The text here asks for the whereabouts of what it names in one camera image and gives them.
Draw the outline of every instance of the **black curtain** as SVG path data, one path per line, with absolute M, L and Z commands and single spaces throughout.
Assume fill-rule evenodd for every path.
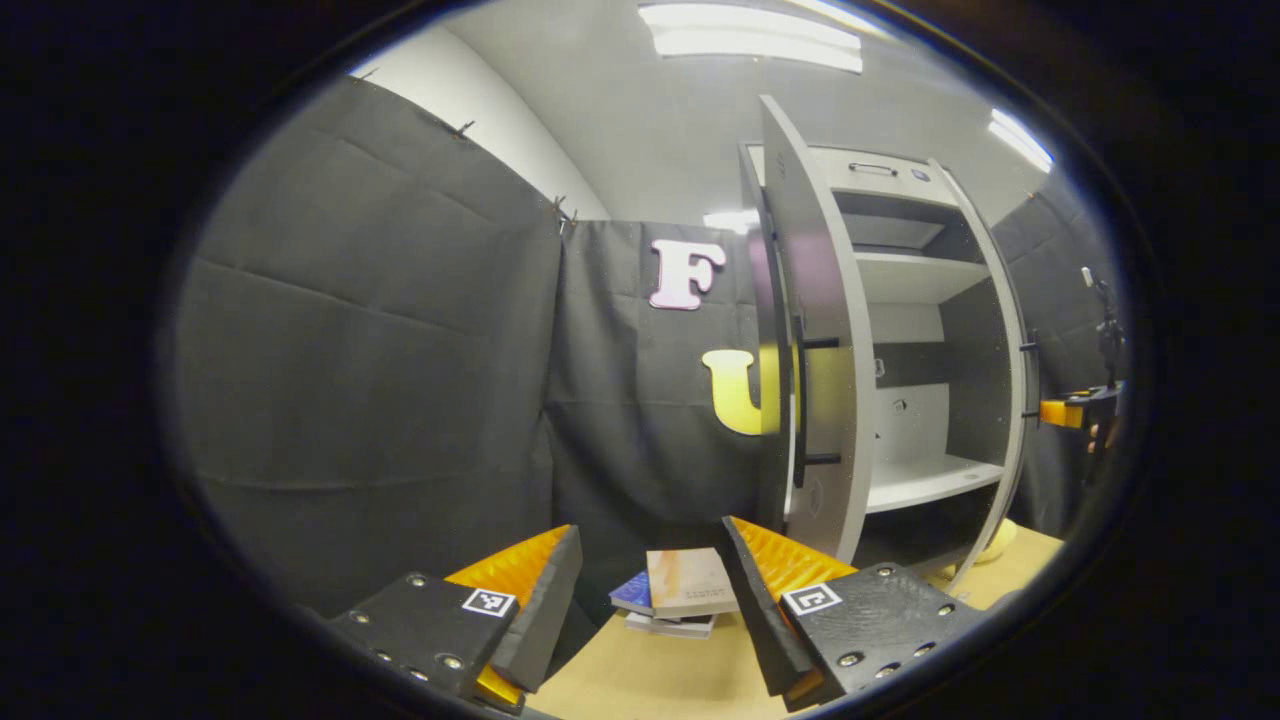
M 1114 240 L 1098 225 L 1080 192 L 1062 173 L 1050 173 L 1043 187 L 992 227 L 1021 305 L 1023 322 L 1039 337 L 1036 363 L 1039 391 L 1030 401 L 1106 382 L 1096 327 L 1102 305 L 1085 287 L 1082 266 L 1115 287 L 1123 301 L 1124 278 L 1116 274 Z M 1123 354 L 1120 378 L 1126 377 Z M 1034 382 L 1037 373 L 1029 374 Z M 1064 537 L 1084 497 L 1088 438 L 1055 425 L 1029 424 L 1029 452 L 1010 518 L 1028 528 Z
M 236 176 L 180 292 L 177 429 L 284 597 L 334 615 L 552 527 L 558 225 L 484 149 L 351 78 Z
M 716 243 L 696 310 L 649 305 L 654 240 Z M 579 602 L 600 624 L 608 592 L 644 569 L 645 550 L 709 546 L 726 514 L 754 519 L 759 438 L 723 427 L 709 350 L 756 350 L 746 238 L 662 223 L 580 222 L 566 232 L 552 343 L 556 523 L 582 530 Z M 759 406 L 756 365 L 753 401 Z

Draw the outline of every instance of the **ceiling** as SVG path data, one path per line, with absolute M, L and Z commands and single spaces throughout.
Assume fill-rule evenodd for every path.
M 749 3 L 810 19 L 781 0 Z M 1044 174 L 987 132 L 992 104 L 910 45 L 856 32 L 860 76 L 767 58 L 660 59 L 635 0 L 497 0 L 445 20 L 520 94 L 618 220 L 742 208 L 760 94 L 812 145 L 947 165 L 988 223 Z

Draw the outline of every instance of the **fluorescent light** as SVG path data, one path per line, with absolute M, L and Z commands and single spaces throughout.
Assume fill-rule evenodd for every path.
M 833 8 L 823 3 L 822 0 L 787 0 L 787 3 L 791 3 L 792 5 L 799 5 L 812 13 L 818 13 L 819 15 L 831 18 L 837 23 L 849 26 L 856 31 L 865 32 L 867 35 L 874 35 L 876 37 L 882 37 L 884 40 L 895 40 L 893 36 L 891 36 L 879 26 L 864 20 L 863 18 L 859 18 L 852 13 L 841 10 L 840 8 Z
M 733 210 L 728 213 L 708 213 L 703 215 L 703 224 L 709 228 L 733 231 L 737 234 L 746 234 L 753 225 L 760 224 L 760 214 L 755 210 Z
M 1053 167 L 1053 156 L 1039 142 L 1036 142 L 1036 138 L 1027 132 L 1027 128 L 1021 123 L 1005 113 L 993 109 L 991 111 L 991 124 L 987 126 L 987 129 L 1042 172 L 1047 173 Z
M 701 3 L 644 5 L 639 12 L 663 58 L 753 55 L 863 72 L 861 40 L 813 20 Z

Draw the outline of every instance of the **black handle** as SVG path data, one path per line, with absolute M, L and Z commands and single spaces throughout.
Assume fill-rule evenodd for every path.
M 838 452 L 818 452 L 814 455 L 805 452 L 809 436 L 809 360 L 805 350 L 840 347 L 840 338 L 815 337 L 805 340 L 804 320 L 800 315 L 791 316 L 791 328 L 796 345 L 796 457 L 799 459 L 791 470 L 791 483 L 797 488 L 803 488 L 806 466 L 840 464 Z
M 897 170 L 895 170 L 893 168 L 890 168 L 888 165 L 873 165 L 870 163 L 850 163 L 849 164 L 849 169 L 854 170 L 855 173 L 858 172 L 858 168 L 876 168 L 877 170 L 888 170 L 888 174 L 891 177 L 895 177 L 895 178 L 897 177 Z
M 1036 404 L 1032 405 L 1032 410 L 1023 410 L 1023 418 L 1036 418 L 1036 427 L 1038 428 L 1041 424 L 1039 406 L 1044 401 L 1044 388 L 1041 387 L 1042 383 L 1039 375 L 1039 331 L 1036 328 L 1028 331 L 1027 340 L 1029 342 L 1019 345 L 1018 350 L 1036 356 Z

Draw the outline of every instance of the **stack of books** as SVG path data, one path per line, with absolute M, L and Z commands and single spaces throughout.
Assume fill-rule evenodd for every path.
M 716 616 L 737 610 L 719 553 L 710 547 L 655 550 L 648 569 L 609 593 L 626 625 L 657 635 L 707 638 Z

